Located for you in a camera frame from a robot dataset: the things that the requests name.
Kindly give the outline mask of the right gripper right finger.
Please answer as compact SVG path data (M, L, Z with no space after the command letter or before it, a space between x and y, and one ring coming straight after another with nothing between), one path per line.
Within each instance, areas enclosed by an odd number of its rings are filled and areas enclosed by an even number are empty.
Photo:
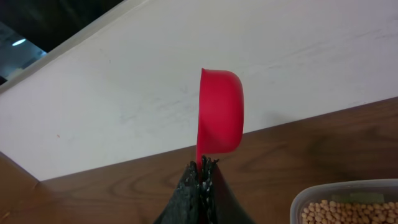
M254 224L244 211L217 165L218 159L201 157L201 202L205 223Z

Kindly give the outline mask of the red measuring scoop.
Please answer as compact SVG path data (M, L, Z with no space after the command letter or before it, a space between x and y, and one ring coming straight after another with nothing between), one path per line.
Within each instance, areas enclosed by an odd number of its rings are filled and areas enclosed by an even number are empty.
M233 152L243 137L244 95L239 77L227 70L201 70L196 162L206 154Z

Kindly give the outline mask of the clear plastic container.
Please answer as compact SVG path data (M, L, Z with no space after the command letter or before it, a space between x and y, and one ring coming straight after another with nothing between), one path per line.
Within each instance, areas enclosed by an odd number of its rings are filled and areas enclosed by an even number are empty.
M397 202L397 179L356 180L309 187L294 198L290 206L290 224L302 223L304 208L322 200L364 204Z

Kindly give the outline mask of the pile of soybeans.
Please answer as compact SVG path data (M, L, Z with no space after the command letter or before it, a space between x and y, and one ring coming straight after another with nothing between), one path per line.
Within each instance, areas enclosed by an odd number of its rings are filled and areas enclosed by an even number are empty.
M397 224L397 202L359 203L321 200L298 213L303 224Z

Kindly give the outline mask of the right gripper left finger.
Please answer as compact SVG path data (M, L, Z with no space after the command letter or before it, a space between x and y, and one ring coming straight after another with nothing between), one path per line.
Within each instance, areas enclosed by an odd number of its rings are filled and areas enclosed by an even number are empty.
M197 224L199 220L200 185L197 164L185 168L169 202L154 224Z

